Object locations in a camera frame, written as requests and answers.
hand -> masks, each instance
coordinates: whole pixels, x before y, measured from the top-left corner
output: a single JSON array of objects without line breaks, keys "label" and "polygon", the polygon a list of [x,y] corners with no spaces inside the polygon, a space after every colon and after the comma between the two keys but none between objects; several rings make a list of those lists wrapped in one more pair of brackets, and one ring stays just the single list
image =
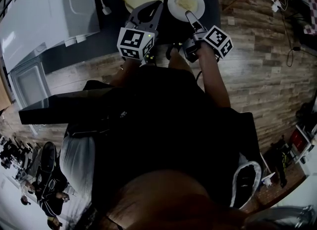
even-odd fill
[{"label": "hand", "polygon": [[29,182],[26,183],[26,185],[29,189],[35,190],[34,186],[31,185]]},{"label": "hand", "polygon": [[139,60],[127,58],[121,69],[113,77],[110,85],[115,87],[124,87],[131,75],[133,75],[140,67],[141,62]]},{"label": "hand", "polygon": [[63,199],[63,198],[69,199],[69,196],[68,196],[68,194],[66,194],[64,192],[58,192],[58,193],[56,193],[56,198],[58,198],[58,199]]}]

refrigerator door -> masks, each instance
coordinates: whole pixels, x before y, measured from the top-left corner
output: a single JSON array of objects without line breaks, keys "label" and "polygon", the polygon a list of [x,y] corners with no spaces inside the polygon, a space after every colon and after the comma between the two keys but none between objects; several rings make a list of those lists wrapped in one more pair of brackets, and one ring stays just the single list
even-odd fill
[{"label": "refrigerator door", "polygon": [[[20,109],[51,96],[40,57],[15,67],[9,74],[12,91]],[[31,126],[34,133],[42,126]]]}]

wrist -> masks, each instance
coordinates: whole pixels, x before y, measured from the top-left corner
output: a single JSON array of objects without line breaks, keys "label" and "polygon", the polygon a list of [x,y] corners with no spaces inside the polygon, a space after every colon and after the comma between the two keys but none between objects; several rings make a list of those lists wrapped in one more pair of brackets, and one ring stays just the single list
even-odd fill
[{"label": "wrist", "polygon": [[209,57],[215,56],[213,48],[206,42],[201,42],[201,47],[196,52],[196,55],[199,58],[204,56],[209,56]]},{"label": "wrist", "polygon": [[137,60],[137,59],[132,59],[132,58],[127,58],[124,63],[123,66],[127,66],[127,67],[140,67],[141,66],[142,61],[141,60]]}]

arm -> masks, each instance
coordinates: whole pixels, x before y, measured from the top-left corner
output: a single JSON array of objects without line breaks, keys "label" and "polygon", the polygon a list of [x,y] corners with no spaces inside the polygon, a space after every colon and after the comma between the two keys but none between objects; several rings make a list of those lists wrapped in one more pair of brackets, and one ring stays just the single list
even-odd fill
[{"label": "arm", "polygon": [[32,190],[35,190],[34,186],[31,185],[28,181],[26,181],[26,184],[25,184],[26,187],[32,189]]},{"label": "arm", "polygon": [[61,214],[64,201],[57,198],[56,194],[52,193],[38,201],[39,206],[48,217],[55,217]]},{"label": "arm", "polygon": [[138,68],[140,67],[141,62],[136,61],[131,58],[127,58],[121,69],[117,72],[117,74],[113,77],[110,85],[115,87],[123,87],[126,82],[130,79],[131,75],[133,75]]},{"label": "arm", "polygon": [[231,107],[213,49],[203,42],[196,54],[203,73],[205,93],[215,102],[217,107]]}]

floor plank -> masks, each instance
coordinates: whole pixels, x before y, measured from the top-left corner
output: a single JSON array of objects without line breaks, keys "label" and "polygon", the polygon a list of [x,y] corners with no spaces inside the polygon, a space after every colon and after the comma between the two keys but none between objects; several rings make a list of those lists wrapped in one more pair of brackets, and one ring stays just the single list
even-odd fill
[{"label": "floor plank", "polygon": [[[226,7],[233,0],[219,0]],[[293,65],[286,64],[289,43],[282,15],[273,13],[270,0],[240,0],[221,13],[221,26],[233,40],[234,50],[219,62],[219,69],[228,89],[232,107],[254,115],[260,148],[265,150],[282,134],[289,136],[296,123],[295,113],[310,101],[317,87],[317,59],[303,52],[294,52]],[[289,2],[287,13],[294,10]],[[295,43],[292,27],[286,29]],[[160,46],[158,65],[167,67],[166,46]],[[114,53],[81,62],[47,75],[52,94],[82,90],[88,80],[109,83],[123,60]],[[190,64],[194,74],[199,63]],[[203,88],[202,77],[198,81]],[[28,126],[21,125],[16,104],[0,118],[0,133],[17,134],[22,140],[61,144],[65,125],[45,126],[35,137]]]}]

